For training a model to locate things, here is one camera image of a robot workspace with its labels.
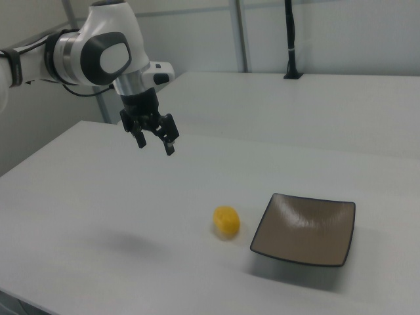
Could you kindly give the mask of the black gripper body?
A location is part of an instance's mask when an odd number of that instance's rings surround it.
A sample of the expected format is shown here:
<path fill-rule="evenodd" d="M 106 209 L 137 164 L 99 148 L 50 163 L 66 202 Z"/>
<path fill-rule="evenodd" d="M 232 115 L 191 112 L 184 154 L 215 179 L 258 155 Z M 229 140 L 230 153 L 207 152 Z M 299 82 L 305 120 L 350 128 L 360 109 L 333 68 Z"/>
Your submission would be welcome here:
<path fill-rule="evenodd" d="M 143 129 L 157 129 L 160 113 L 156 90 L 150 88 L 136 95 L 121 95 L 124 109 L 120 111 L 125 129 L 132 129 L 135 122 Z"/>

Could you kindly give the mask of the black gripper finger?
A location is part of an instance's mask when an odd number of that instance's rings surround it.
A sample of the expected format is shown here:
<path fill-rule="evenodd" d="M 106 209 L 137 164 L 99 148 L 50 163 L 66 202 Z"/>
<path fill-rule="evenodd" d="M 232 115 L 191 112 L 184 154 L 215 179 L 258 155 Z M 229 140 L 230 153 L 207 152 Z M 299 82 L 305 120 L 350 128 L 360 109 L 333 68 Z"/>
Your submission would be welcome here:
<path fill-rule="evenodd" d="M 171 156 L 175 152 L 175 140 L 179 137 L 173 116 L 171 114 L 160 115 L 154 120 L 152 132 L 163 142 L 166 154 Z"/>
<path fill-rule="evenodd" d="M 125 110 L 120 111 L 121 122 L 126 133 L 131 133 L 135 138 L 139 148 L 143 148 L 146 145 L 146 139 L 142 132 L 140 123 L 132 118 Z"/>

